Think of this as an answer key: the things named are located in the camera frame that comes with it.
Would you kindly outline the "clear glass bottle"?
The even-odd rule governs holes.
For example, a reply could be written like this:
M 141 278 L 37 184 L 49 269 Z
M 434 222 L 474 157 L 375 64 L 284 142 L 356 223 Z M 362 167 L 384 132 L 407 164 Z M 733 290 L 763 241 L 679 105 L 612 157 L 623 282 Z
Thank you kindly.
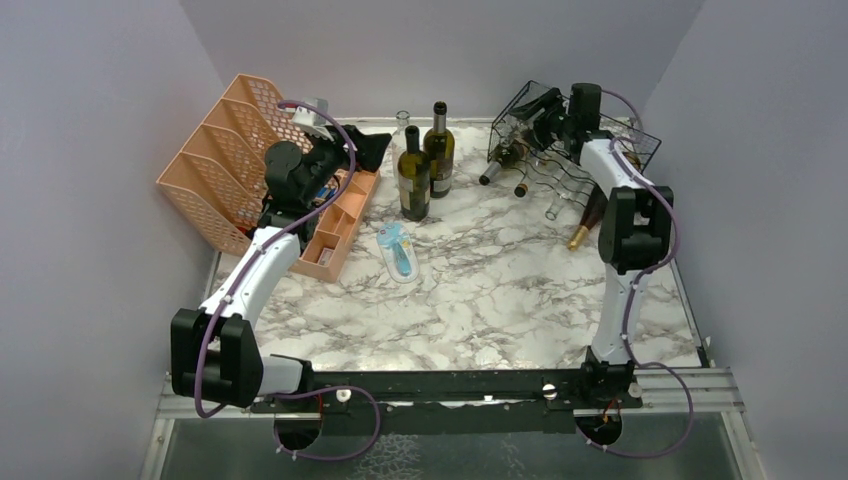
M 396 129 L 392 133 L 389 153 L 393 169 L 393 177 L 396 181 L 400 178 L 398 162 L 401 155 L 406 151 L 405 130 L 410 125 L 410 118 L 410 113 L 407 110 L 399 110 L 395 115 Z

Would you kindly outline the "green bottle black cap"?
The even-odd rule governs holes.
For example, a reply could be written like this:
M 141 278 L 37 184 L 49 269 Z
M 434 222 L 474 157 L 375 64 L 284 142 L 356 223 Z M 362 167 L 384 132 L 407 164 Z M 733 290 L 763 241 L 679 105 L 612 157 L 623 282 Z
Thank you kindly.
M 406 150 L 397 162 L 401 214 L 411 221 L 421 221 L 429 213 L 430 160 L 420 144 L 420 130 L 410 125 L 404 130 Z

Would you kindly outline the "green bottle brown label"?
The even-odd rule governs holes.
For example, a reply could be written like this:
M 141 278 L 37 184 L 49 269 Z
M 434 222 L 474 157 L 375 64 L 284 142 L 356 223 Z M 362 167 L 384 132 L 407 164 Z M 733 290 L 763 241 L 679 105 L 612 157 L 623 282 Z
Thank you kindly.
M 424 152 L 430 160 L 430 194 L 432 198 L 446 197 L 452 187 L 455 138 L 447 127 L 447 104 L 433 105 L 433 127 L 425 134 Z

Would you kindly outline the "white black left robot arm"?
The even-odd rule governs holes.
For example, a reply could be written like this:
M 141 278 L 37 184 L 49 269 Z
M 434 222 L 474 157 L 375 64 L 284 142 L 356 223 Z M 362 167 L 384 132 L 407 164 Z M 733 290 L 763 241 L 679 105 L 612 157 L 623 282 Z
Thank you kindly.
M 225 406 L 247 407 L 276 394 L 290 410 L 313 401 L 309 361 L 261 354 L 254 334 L 260 313 L 279 280 L 305 252 L 324 210 L 350 192 L 352 174 L 373 173 L 390 145 L 388 133 L 364 134 L 353 125 L 328 126 L 309 137 L 311 148 L 279 140 L 263 153 L 266 195 L 250 245 L 224 283 L 196 309 L 181 309 L 171 321 L 173 391 L 190 397 L 202 418 Z M 338 170 L 350 174 L 322 204 L 314 199 Z M 213 402 L 216 409 L 203 404 Z

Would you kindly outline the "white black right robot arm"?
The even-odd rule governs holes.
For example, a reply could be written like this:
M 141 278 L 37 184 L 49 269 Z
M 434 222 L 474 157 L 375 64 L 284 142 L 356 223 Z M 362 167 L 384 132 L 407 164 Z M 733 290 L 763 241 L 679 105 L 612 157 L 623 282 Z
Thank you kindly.
M 631 338 L 642 296 L 650 276 L 677 248 L 672 190 L 652 183 L 626 158 L 626 147 L 636 140 L 601 127 L 607 92 L 597 84 L 575 83 L 568 96 L 550 88 L 505 110 L 532 152 L 562 143 L 566 160 L 588 174 L 606 201 L 598 238 L 606 272 L 601 318 L 568 393 L 593 408 L 626 398 L 639 365 Z

